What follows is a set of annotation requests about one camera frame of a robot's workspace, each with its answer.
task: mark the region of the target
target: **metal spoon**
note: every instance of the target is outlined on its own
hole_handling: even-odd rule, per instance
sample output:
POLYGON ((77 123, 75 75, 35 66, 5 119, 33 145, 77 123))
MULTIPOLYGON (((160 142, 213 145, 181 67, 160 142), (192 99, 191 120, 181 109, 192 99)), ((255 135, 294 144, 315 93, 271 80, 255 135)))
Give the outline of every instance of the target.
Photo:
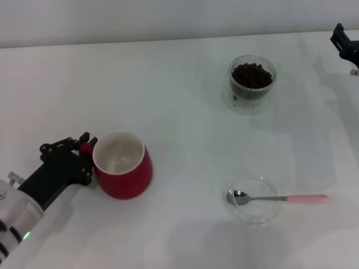
POLYGON ((293 203, 328 203, 329 197, 323 194, 316 195, 292 195, 292 196, 272 196, 272 197, 250 197, 247 193, 241 191, 229 191, 226 195, 227 201, 232 205, 242 206, 252 200, 267 201, 288 201, 293 203))

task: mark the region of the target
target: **glass bowl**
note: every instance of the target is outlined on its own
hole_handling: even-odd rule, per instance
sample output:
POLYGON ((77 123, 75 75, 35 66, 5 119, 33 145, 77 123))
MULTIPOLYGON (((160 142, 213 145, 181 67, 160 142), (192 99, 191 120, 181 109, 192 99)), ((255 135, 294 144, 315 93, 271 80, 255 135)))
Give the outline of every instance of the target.
POLYGON ((236 218, 249 225, 263 225, 270 222, 282 208, 280 201, 250 201, 246 205, 236 205, 233 191, 242 191, 251 197, 278 196, 273 183, 263 177, 241 175, 230 182, 223 192, 224 203, 236 218))
POLYGON ((277 70, 275 69, 274 65, 271 62, 269 62, 267 59, 255 55, 243 55, 235 59, 229 66, 228 75, 229 75, 229 84, 231 85, 233 94, 236 97, 245 100, 257 100, 265 96, 272 89, 278 77, 277 70), (261 64, 263 66, 263 69, 268 71, 272 75, 273 82, 269 84, 267 87, 260 89, 252 89, 239 84, 232 77, 232 72, 237 66, 245 63, 248 64, 256 63, 257 65, 261 64))

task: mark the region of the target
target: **green indicator light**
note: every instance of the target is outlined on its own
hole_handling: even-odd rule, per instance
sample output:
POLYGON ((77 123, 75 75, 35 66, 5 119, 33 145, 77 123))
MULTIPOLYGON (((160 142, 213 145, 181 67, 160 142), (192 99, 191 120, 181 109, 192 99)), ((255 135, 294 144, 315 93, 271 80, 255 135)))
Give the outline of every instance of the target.
POLYGON ((25 234, 25 236, 24 236, 23 240, 25 240, 26 238, 28 238, 28 237, 29 237, 29 235, 30 235, 30 233, 31 233, 31 232, 29 232, 29 231, 28 231, 28 232, 25 234))

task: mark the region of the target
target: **white table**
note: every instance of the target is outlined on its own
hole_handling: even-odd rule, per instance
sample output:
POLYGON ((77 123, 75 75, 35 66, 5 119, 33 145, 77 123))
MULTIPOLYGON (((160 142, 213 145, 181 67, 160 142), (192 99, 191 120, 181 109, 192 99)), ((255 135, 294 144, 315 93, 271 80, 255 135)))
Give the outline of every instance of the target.
POLYGON ((359 78, 330 36, 1 49, 1 178, 28 177, 41 144, 84 131, 135 132, 155 167, 129 201, 95 181, 68 187, 3 268, 359 268, 359 78), (254 115, 221 99, 243 54, 280 67, 270 105, 254 115), (331 201, 242 226, 220 195, 238 173, 331 201))

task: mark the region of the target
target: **red mug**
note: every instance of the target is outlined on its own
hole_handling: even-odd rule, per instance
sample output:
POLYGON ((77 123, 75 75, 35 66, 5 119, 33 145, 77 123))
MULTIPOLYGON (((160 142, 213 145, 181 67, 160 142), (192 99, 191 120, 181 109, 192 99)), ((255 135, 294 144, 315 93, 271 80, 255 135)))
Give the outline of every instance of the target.
POLYGON ((153 167, 142 141, 132 133, 112 133, 95 146, 82 144, 80 154, 92 156, 101 188, 117 199, 140 195, 151 182, 153 167))

